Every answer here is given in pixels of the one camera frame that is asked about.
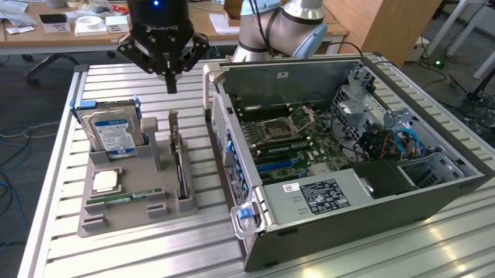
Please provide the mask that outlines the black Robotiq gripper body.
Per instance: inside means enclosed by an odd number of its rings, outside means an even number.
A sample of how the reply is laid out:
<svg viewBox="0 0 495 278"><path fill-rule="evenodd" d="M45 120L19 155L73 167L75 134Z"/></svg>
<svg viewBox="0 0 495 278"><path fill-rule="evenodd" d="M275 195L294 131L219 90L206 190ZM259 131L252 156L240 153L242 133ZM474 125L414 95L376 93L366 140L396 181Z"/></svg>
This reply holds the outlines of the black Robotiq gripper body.
<svg viewBox="0 0 495 278"><path fill-rule="evenodd" d="M131 36L159 68L180 68L182 52L194 35L187 1L129 1Z"/></svg>

